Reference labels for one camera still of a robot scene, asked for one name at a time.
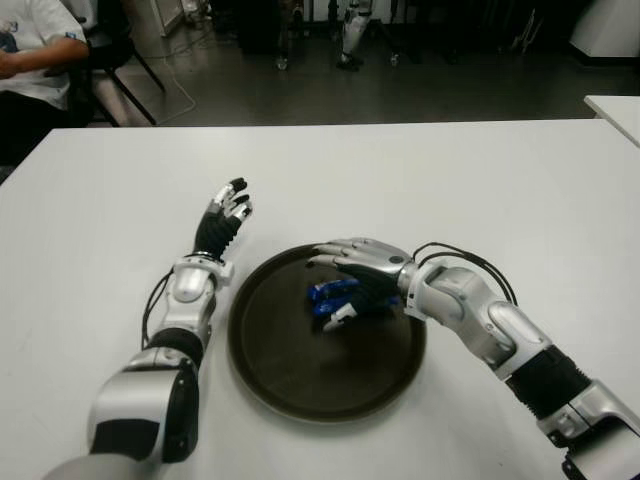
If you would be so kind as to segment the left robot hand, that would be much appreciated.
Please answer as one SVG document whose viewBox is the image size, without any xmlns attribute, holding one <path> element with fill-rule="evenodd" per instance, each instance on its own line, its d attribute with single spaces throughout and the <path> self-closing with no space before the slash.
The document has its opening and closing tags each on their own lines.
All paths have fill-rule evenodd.
<svg viewBox="0 0 640 480">
<path fill-rule="evenodd" d="M 253 213 L 248 187 L 243 177 L 227 182 L 208 204 L 196 229 L 193 255 L 220 260 L 241 225 Z"/>
</svg>

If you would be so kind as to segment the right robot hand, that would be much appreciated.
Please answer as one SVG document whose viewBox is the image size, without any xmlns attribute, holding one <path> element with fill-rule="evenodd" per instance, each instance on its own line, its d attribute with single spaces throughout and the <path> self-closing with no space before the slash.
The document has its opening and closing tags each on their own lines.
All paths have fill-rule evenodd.
<svg viewBox="0 0 640 480">
<path fill-rule="evenodd" d="M 346 326 L 371 307 L 406 291 L 400 286 L 401 278 L 414 267 L 405 251 L 370 238 L 330 240 L 313 246 L 311 252 L 307 267 L 331 267 L 358 281 L 350 300 L 324 322 L 324 333 Z"/>
</svg>

